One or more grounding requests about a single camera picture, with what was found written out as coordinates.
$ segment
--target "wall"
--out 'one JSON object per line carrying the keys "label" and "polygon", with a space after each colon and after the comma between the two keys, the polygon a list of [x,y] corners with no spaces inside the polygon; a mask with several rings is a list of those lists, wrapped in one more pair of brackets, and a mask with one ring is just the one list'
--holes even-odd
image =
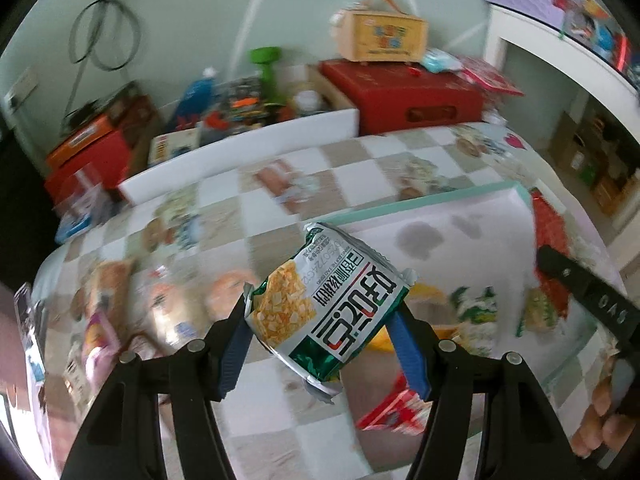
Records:
{"label": "wall", "polygon": [[[0,57],[0,95],[33,66],[40,85],[13,117],[18,138],[43,172],[48,151],[60,142],[58,131],[76,67],[68,60],[69,31],[78,13],[93,0],[40,0]],[[285,64],[335,55],[328,20],[357,0],[122,0],[139,17],[143,42],[126,71],[100,72],[89,66],[79,86],[76,107],[138,79],[160,107],[180,97],[202,69],[213,65],[223,78],[251,73],[246,51],[276,44]],[[429,44],[453,53],[479,56],[488,16],[482,0],[398,0],[430,22]],[[86,34],[88,20],[80,27]],[[108,16],[106,30],[114,19]],[[126,26],[110,32],[98,46],[105,60],[118,57],[131,42]]]}
{"label": "wall", "polygon": [[539,57],[510,44],[504,74],[524,93],[508,96],[502,108],[509,127],[536,150],[546,150],[563,111],[569,111],[580,86]]}

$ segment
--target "black cable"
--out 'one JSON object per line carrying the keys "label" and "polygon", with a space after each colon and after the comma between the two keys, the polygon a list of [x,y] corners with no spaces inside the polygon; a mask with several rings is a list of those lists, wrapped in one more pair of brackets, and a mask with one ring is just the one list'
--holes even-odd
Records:
{"label": "black cable", "polygon": [[[107,9],[109,6],[113,6],[115,11],[117,12],[118,23],[121,22],[123,18],[129,21],[131,26],[131,30],[133,32],[133,45],[131,47],[131,52],[127,56],[127,59],[116,66],[110,66],[107,63],[100,60],[95,51],[95,47],[102,37],[104,19],[107,13]],[[84,51],[82,56],[78,56],[76,50],[76,44],[78,42],[78,27],[84,18],[84,16],[90,11],[94,10],[91,18],[91,23],[89,26],[89,35],[88,35],[88,44],[87,48]],[[76,94],[78,93],[78,87],[80,86],[80,82],[82,81],[82,77],[84,76],[84,72],[86,70],[87,64],[89,60],[98,67],[98,69],[103,72],[116,72],[117,70],[121,70],[126,67],[131,61],[136,57],[138,50],[140,49],[140,41],[142,39],[142,32],[140,29],[140,22],[136,15],[132,12],[129,7],[123,4],[119,0],[95,0],[94,2],[87,5],[76,17],[71,26],[71,32],[69,33],[69,45],[68,45],[68,53],[69,53],[69,61],[72,64],[79,64],[78,72],[76,74],[76,79],[71,89],[71,93],[69,95],[69,99],[66,102],[65,112],[62,117],[62,124],[60,125],[60,135],[64,134],[65,126],[67,123],[67,118],[69,115],[75,113],[75,110],[71,111],[71,107],[76,100]]]}

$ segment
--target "table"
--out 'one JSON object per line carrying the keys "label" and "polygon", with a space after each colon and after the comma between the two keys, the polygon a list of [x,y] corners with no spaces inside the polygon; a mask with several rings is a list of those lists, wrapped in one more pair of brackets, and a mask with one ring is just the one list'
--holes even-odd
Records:
{"label": "table", "polygon": [[[492,140],[492,150],[482,157],[467,155],[458,147],[458,139],[469,137]],[[94,261],[137,259],[138,272],[132,276],[129,291],[129,322],[135,324],[144,314],[144,305],[137,299],[143,269],[157,256],[145,248],[143,229],[168,201],[179,201],[199,215],[199,243],[180,256],[198,268],[202,283],[231,269],[251,269],[263,279],[302,246],[302,226],[307,221],[397,201],[403,188],[399,167],[409,153],[436,165],[449,188],[513,179],[527,187],[542,187],[557,208],[566,210],[564,216],[572,229],[588,241],[596,254],[596,272],[622,289],[622,281],[584,210],[548,164],[506,128],[484,123],[419,128],[283,155],[281,159],[315,176],[319,183],[318,193],[295,214],[279,205],[254,177],[269,161],[231,170],[125,211],[59,248],[43,264],[34,296],[36,300],[46,297],[50,308],[46,398],[57,468],[62,469],[78,430],[62,380],[70,338],[78,330],[68,310]],[[608,352],[610,341],[599,330],[544,384],[567,434],[577,429]],[[223,403],[214,406],[214,412],[239,478],[346,480],[372,472],[360,450],[362,435],[354,432],[346,396],[340,394],[335,406],[315,401],[297,377],[255,340],[238,386]],[[165,433],[168,473],[170,478],[181,478],[175,443]],[[477,435],[469,441],[469,460],[477,453],[478,443]],[[376,468],[382,466],[370,462]],[[470,468],[463,467],[461,478],[472,478]],[[389,473],[392,478],[404,478],[405,474],[404,468]]]}

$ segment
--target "metal screw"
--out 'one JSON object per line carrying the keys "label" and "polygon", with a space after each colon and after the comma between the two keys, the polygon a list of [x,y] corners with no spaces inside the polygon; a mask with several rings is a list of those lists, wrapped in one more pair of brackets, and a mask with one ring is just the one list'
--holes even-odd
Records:
{"label": "metal screw", "polygon": [[120,362],[124,365],[129,364],[136,358],[138,354],[132,352],[131,350],[125,350],[122,354],[120,354]]}
{"label": "metal screw", "polygon": [[455,352],[458,346],[451,339],[443,339],[438,343],[438,347],[443,352]]}
{"label": "metal screw", "polygon": [[205,347],[204,341],[202,339],[194,339],[193,341],[189,341],[187,344],[187,350],[189,352],[197,353],[203,350]]}
{"label": "metal screw", "polygon": [[507,361],[512,365],[519,365],[522,362],[522,356],[517,352],[509,352],[507,354]]}

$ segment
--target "green dumbbell-shaped object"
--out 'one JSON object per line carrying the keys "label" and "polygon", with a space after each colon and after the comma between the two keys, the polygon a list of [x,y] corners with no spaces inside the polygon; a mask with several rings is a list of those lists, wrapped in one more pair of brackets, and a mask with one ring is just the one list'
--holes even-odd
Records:
{"label": "green dumbbell-shaped object", "polygon": [[273,63],[280,59],[282,50],[279,46],[263,46],[254,48],[250,53],[251,62],[261,69],[260,82],[266,101],[273,102],[278,98],[276,87],[276,75],[273,71]]}

